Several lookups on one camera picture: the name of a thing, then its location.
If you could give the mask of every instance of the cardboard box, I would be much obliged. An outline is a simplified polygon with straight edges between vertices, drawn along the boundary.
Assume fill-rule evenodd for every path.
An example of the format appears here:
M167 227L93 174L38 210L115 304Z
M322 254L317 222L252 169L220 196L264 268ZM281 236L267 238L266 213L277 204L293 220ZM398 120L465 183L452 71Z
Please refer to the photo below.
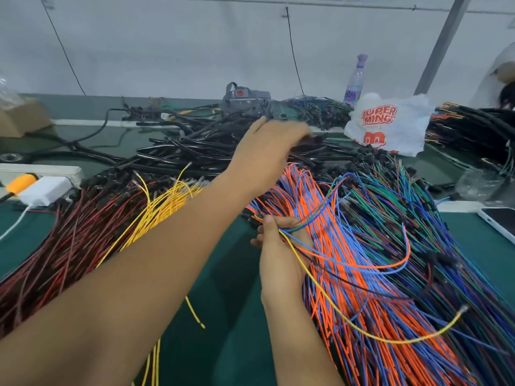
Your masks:
M20 138L25 133L50 126L44 107L32 97L9 110L0 109L0 137Z

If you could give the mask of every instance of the red logo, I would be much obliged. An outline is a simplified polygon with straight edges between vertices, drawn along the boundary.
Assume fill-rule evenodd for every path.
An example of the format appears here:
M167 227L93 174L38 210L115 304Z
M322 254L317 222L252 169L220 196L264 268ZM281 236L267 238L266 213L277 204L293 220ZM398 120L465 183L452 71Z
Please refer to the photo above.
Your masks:
M381 146L386 145L385 139L385 135L380 131L378 131L377 133L371 133L367 131L363 136L363 144L371 144L375 148L380 148Z
M361 114L363 119L363 126L373 124L392 123L397 114L397 107L395 105L381 105L376 108L364 110Z

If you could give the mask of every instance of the bottle label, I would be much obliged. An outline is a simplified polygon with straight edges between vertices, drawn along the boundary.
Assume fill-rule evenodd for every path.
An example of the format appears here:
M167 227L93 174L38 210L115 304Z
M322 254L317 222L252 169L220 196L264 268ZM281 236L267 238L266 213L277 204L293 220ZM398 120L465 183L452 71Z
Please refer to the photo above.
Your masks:
M359 100L359 97L361 96L361 91L356 90L347 90L345 92L345 103L356 103Z

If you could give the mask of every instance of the wall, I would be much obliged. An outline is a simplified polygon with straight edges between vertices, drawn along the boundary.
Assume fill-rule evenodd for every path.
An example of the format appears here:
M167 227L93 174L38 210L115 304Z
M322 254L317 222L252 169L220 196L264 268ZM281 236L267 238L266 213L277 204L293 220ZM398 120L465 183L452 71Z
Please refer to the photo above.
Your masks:
M412 11L412 1L418 8L443 10ZM497 1L492 8L506 11L506 0ZM213 99L230 81L270 90L276 99L301 94L281 2L53 2L49 15L88 95ZM370 54L365 91L387 97L413 93L452 0L380 2L406 9L290 4L307 95L342 98L360 52ZM477 83L471 76L486 71L515 33L499 35L504 21L513 18L501 17L503 22L497 15L466 15L430 91L435 101L451 96L463 102L473 94L483 75ZM485 51L478 51L479 43ZM0 70L18 90L81 94L39 0L0 0L0 46Z

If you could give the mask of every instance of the forearm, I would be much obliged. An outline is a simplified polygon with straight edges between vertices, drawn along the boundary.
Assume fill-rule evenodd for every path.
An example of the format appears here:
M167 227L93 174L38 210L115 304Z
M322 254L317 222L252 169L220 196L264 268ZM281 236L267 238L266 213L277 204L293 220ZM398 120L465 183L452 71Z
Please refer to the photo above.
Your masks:
M262 302L278 386L343 385L300 295Z
M87 384L130 384L212 249L250 201L229 181L224 175L216 178L170 218L6 337L0 352L8 357L14 350L18 358L14 368L8 361L0 362L3 379L12 379L7 384L44 384L41 376L55 372L69 372L74 384L85 384L85 374ZM23 370L42 356L39 373L33 370L31 378L25 378ZM91 363L83 361L91 357ZM62 368L64 361L70 363L68 368Z

